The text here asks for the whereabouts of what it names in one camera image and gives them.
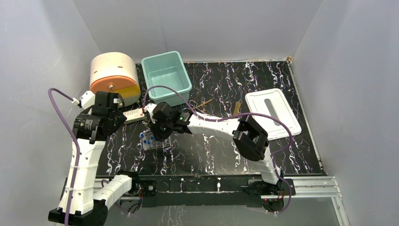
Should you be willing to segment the clear test tube rack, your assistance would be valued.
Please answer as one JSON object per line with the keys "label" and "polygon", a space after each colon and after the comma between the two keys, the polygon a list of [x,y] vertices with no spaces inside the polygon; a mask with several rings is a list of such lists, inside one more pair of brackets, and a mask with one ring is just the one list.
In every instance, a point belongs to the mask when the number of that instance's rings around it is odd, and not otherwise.
{"label": "clear test tube rack", "polygon": [[171,137],[167,138],[164,141],[157,141],[151,131],[145,131],[142,133],[145,134],[147,139],[147,143],[141,142],[142,148],[145,151],[159,148],[169,148],[171,146]]}

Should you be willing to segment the teal plastic bin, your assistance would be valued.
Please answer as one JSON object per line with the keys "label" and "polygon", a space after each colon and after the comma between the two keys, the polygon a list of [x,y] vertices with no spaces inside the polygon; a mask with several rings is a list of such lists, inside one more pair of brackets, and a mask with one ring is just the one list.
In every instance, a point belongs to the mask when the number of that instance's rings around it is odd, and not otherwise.
{"label": "teal plastic bin", "polygon": [[149,98],[158,104],[184,104],[189,99],[192,83],[177,51],[148,56],[141,61]]}

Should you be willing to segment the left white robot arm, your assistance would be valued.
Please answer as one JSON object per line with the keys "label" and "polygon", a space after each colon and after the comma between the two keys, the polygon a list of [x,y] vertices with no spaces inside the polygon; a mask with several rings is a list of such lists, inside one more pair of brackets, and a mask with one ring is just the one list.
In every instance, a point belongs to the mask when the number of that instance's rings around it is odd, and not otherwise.
{"label": "left white robot arm", "polygon": [[[72,127],[60,112],[52,95],[54,91],[82,108]],[[127,119],[118,109],[124,100],[118,93],[104,91],[87,91],[76,99],[50,88],[48,95],[72,138],[69,174],[60,203],[49,211],[48,220],[65,226],[103,226],[110,207],[122,196],[135,196],[143,191],[138,174],[128,170],[119,170],[100,191],[94,191],[98,163],[106,141]]]}

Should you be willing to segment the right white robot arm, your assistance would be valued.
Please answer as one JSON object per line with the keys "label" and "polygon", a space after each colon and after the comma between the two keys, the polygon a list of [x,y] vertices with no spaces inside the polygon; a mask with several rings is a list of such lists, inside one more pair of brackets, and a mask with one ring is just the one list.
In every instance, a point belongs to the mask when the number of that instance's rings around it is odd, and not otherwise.
{"label": "right white robot arm", "polygon": [[164,141],[174,132],[179,134],[205,134],[228,139],[235,144],[239,154],[254,162],[261,173],[265,190],[277,195],[283,190],[280,170],[274,165],[268,133],[249,114],[223,120],[201,113],[178,111],[165,102],[148,104],[144,113],[149,116],[149,128],[155,140]]}

